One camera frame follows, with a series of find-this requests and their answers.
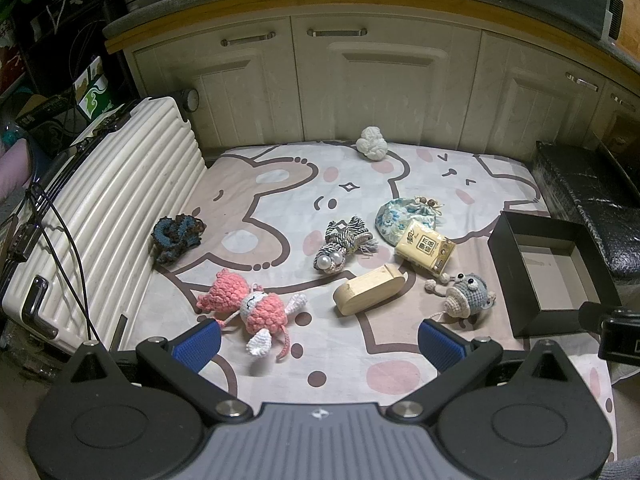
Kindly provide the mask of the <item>black wrapped package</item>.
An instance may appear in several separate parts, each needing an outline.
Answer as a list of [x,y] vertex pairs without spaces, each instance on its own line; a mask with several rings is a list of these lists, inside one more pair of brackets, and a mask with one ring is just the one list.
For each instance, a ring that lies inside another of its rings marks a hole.
[[538,141],[532,174],[552,217],[581,223],[614,281],[639,281],[639,191],[613,155]]

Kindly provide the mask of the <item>black cardboard box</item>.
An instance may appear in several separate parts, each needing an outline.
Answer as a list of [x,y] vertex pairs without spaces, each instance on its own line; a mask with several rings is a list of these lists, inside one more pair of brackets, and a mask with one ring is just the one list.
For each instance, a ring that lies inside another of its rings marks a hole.
[[582,304],[622,304],[604,259],[579,223],[505,210],[488,247],[515,337],[580,333]]

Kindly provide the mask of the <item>blue floral drawstring pouch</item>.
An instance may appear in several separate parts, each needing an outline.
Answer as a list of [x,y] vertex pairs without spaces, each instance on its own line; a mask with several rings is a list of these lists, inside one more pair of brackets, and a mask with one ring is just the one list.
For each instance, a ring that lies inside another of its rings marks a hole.
[[425,196],[398,197],[381,206],[374,225],[380,237],[395,247],[412,220],[434,230],[442,222],[442,203]]

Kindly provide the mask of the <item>cream ribbed suitcase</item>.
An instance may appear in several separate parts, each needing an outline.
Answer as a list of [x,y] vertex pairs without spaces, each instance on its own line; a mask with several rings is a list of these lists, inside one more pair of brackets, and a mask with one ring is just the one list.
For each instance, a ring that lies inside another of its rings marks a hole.
[[152,278],[152,229],[184,211],[205,162],[170,96],[95,120],[1,229],[1,309],[72,353],[116,347]]

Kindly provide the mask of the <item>dark blue yarn bundle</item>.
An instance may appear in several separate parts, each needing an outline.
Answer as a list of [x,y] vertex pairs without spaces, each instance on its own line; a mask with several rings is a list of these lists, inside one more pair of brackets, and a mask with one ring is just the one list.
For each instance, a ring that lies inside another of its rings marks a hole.
[[157,249],[155,262],[175,262],[185,252],[201,244],[201,236],[205,230],[206,224],[190,214],[160,218],[152,229],[152,239]]

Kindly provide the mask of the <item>small round clock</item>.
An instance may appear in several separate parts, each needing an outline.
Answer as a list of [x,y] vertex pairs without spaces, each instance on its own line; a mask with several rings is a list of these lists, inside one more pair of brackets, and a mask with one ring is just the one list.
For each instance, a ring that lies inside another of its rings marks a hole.
[[195,88],[187,88],[181,92],[181,103],[187,113],[194,113],[200,106],[200,94]]

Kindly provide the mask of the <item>striped rope toy with pearls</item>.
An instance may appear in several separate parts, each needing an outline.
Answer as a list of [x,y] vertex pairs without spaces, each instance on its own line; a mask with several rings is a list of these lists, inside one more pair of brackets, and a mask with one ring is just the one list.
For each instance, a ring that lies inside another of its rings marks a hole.
[[324,232],[324,243],[314,256],[314,270],[335,274],[344,269],[350,256],[377,251],[378,242],[361,218],[331,221]]

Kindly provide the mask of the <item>cream cabinet with doors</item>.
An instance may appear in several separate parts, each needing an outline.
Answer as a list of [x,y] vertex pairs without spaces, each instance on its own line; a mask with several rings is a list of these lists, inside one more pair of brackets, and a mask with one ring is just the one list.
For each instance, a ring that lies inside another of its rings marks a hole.
[[377,126],[527,160],[639,139],[638,58],[509,0],[163,0],[104,34],[142,96],[196,89],[204,148]]

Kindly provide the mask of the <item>grey crochet mouse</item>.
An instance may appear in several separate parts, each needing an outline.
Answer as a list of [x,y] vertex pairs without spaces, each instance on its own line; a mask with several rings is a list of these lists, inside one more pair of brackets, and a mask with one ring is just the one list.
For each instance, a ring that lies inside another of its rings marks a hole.
[[442,300],[439,316],[447,315],[458,320],[487,311],[496,302],[496,294],[488,289],[479,275],[473,273],[444,273],[437,280],[427,280],[424,289]]

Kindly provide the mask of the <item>yellow tissue pack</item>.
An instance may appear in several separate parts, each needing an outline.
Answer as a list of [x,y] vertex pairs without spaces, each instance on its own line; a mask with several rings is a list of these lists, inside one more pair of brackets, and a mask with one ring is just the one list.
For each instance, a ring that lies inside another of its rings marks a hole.
[[446,236],[425,224],[411,220],[395,249],[402,258],[441,276],[456,248],[456,244]]

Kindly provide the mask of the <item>white yarn ball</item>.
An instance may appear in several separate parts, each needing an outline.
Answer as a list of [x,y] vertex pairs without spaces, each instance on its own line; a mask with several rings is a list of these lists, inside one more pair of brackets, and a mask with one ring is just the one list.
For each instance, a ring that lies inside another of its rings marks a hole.
[[362,130],[356,141],[357,151],[372,162],[382,160],[388,151],[388,144],[382,135],[380,128],[369,126]]

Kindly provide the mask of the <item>pink crochet doll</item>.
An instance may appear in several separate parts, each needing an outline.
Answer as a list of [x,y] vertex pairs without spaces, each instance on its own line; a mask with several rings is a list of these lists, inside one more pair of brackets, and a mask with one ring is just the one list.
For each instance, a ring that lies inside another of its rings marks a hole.
[[282,337],[283,347],[276,357],[282,361],[291,349],[288,322],[307,302],[307,297],[300,292],[284,302],[277,294],[266,292],[262,285],[250,284],[242,275],[222,269],[208,292],[198,297],[196,307],[211,316],[223,314],[224,319],[217,321],[221,327],[240,318],[250,335],[246,351],[253,358],[268,356],[273,339]]

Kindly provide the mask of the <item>cartoon bunny bed sheet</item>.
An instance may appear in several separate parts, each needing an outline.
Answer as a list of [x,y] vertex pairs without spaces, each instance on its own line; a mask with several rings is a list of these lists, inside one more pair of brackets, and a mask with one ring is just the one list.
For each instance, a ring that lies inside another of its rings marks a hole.
[[[265,358],[250,356],[244,326],[233,321],[203,370],[211,382],[253,406],[400,399],[436,374],[418,349],[420,322],[442,308],[424,289],[426,273],[385,242],[374,254],[350,256],[334,275],[314,270],[314,256],[331,221],[357,216],[373,228],[382,205],[414,196],[442,203],[439,231],[456,244],[448,271],[475,273],[493,292],[500,282],[488,238],[500,214],[548,212],[527,168],[503,157],[408,144],[392,145],[380,162],[341,143],[235,148],[205,167],[184,207],[206,224],[201,244],[154,270],[122,346],[192,327],[196,300],[228,269],[283,299],[301,292],[308,302],[288,324],[292,348],[282,361],[280,342]],[[335,289],[386,263],[405,275],[400,292],[341,315]]]

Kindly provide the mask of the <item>wooden oval box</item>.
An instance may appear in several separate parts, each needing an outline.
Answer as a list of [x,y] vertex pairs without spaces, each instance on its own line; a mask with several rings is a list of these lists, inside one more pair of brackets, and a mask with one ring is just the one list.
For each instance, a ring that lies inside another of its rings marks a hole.
[[398,267],[386,263],[338,286],[333,299],[341,315],[354,315],[395,296],[405,282],[405,275]]

